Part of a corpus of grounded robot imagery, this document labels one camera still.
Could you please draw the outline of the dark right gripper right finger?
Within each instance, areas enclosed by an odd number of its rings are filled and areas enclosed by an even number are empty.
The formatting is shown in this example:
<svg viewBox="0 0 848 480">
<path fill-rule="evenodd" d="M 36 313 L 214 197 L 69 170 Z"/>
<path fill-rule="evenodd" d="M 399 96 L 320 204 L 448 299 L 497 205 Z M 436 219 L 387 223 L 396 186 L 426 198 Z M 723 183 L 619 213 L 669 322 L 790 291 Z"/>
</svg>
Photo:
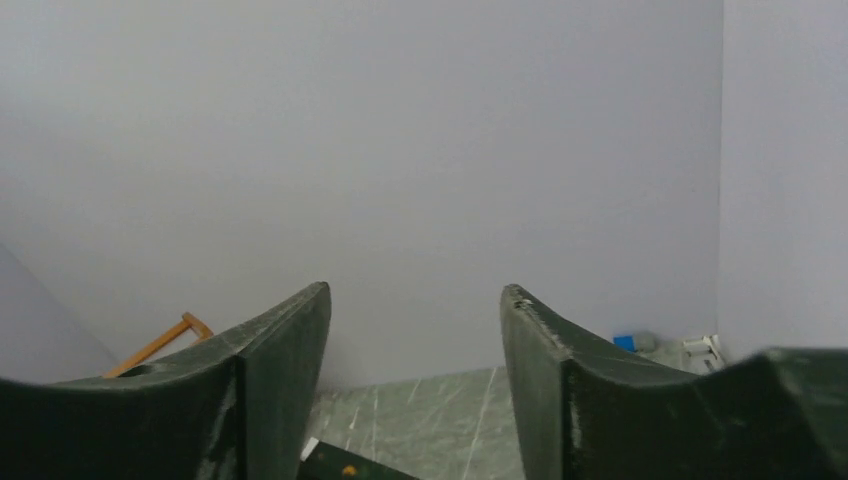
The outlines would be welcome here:
<svg viewBox="0 0 848 480">
<path fill-rule="evenodd" d="M 526 289 L 500 298 L 529 479 L 843 479 L 847 353 L 769 348 L 706 375 L 625 351 Z"/>
</svg>

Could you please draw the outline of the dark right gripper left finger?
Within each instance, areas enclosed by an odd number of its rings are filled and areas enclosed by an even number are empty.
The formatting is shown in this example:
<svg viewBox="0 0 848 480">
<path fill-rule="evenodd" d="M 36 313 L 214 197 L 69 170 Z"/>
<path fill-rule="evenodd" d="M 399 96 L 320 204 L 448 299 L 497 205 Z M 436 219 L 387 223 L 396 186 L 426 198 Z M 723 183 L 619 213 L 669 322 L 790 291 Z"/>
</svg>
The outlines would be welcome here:
<svg viewBox="0 0 848 480">
<path fill-rule="evenodd" d="M 293 479 L 331 320 L 315 282 L 115 378 L 1 383 L 5 479 Z"/>
</svg>

